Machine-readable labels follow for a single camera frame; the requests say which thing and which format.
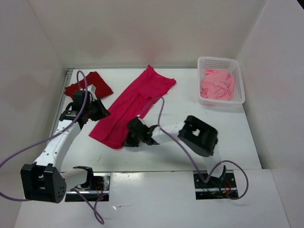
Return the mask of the magenta t shirt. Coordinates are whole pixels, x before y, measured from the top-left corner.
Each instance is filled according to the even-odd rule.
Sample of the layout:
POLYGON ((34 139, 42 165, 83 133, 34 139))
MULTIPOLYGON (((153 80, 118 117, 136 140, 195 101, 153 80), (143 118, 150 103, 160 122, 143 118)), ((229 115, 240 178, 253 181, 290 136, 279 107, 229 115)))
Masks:
POLYGON ((152 105, 176 84, 173 78, 158 74, 150 65, 118 96, 89 137, 112 149, 121 149, 128 135, 127 124, 139 115, 145 117, 152 105))

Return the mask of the light pink t shirt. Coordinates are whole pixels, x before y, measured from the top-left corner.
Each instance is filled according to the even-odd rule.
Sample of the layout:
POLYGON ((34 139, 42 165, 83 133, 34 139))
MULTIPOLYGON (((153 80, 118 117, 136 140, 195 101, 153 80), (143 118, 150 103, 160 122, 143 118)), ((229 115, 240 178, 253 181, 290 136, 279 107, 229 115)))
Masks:
POLYGON ((235 79, 229 71, 206 69, 200 83, 200 96, 206 99, 229 101, 233 97, 235 79))

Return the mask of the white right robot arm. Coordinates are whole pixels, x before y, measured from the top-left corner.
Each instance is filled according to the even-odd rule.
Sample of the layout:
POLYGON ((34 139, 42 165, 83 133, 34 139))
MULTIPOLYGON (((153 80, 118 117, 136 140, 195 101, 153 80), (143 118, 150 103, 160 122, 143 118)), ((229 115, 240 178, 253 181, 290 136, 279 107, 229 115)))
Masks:
POLYGON ((206 180, 218 187, 225 181, 226 166, 218 150, 218 131, 193 115, 182 123, 147 126, 143 119, 136 117, 127 124, 128 134, 123 147, 160 145, 170 141, 183 142, 194 153, 201 156, 207 167, 206 180))

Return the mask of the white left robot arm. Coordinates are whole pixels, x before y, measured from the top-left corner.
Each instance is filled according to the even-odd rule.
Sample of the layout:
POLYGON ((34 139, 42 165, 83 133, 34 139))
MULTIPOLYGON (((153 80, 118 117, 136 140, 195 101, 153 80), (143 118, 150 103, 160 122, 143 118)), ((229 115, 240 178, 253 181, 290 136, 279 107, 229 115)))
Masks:
POLYGON ((74 139, 89 121, 99 121, 109 116, 100 98, 95 95, 95 86, 75 91, 73 101, 60 115, 54 137, 32 164, 21 168, 21 180, 26 200, 60 203, 66 192, 80 186, 93 188, 93 169, 75 166, 61 173, 63 160, 74 139))

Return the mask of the dark red folded t shirt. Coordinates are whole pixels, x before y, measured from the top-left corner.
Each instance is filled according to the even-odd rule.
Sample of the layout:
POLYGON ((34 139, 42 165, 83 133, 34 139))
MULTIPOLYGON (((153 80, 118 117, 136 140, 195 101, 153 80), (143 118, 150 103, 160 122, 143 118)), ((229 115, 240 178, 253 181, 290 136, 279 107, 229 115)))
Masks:
MULTIPOLYGON (((111 94, 113 94, 112 89, 110 86, 100 77, 100 75, 97 72, 90 72, 86 76, 86 80, 88 85, 94 85, 95 86, 95 95, 98 98, 105 98, 111 94)), ((65 87, 64 94, 66 96, 69 96, 73 98, 73 94, 75 91, 79 90, 79 86, 77 83, 74 83, 68 87, 65 87)))

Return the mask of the white plastic basket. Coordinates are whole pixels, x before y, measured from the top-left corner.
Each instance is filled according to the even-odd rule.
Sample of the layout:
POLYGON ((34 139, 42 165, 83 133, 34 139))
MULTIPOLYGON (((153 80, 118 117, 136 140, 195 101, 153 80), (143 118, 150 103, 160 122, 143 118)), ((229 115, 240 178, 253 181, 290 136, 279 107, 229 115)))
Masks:
POLYGON ((245 102, 239 62, 228 58, 199 57, 197 70, 201 104, 238 106, 245 102))

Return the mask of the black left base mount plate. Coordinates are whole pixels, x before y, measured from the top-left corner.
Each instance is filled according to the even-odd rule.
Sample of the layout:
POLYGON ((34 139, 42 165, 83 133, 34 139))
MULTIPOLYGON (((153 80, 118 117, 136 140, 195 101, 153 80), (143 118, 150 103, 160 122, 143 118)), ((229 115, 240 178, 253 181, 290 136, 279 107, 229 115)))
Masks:
POLYGON ((94 172, 89 184, 79 184, 74 189, 89 202, 95 202, 99 197, 102 197, 101 201, 109 201, 110 181, 111 173, 94 172))

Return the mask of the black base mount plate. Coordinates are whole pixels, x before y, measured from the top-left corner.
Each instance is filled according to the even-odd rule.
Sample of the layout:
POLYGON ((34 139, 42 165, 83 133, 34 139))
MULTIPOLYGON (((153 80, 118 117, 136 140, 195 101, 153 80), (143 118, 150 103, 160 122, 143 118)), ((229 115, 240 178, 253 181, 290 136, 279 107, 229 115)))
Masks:
POLYGON ((238 198, 238 190, 234 173, 228 171, 223 180, 211 177, 208 183, 204 183, 197 172, 193 173, 196 200, 219 200, 238 198))
POLYGON ((74 189, 89 202, 95 202, 99 197, 102 197, 101 201, 109 201, 110 181, 111 173, 94 172, 89 184, 79 184, 74 189))

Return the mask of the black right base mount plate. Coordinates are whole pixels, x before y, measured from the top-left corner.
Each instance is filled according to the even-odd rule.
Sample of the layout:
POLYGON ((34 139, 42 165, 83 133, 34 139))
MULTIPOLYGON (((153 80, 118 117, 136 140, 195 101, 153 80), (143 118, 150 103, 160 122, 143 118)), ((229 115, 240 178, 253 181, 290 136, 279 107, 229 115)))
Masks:
POLYGON ((211 177, 208 183, 204 183, 197 172, 193 173, 196 200, 219 200, 238 198, 238 190, 234 173, 228 171, 223 180, 211 177))

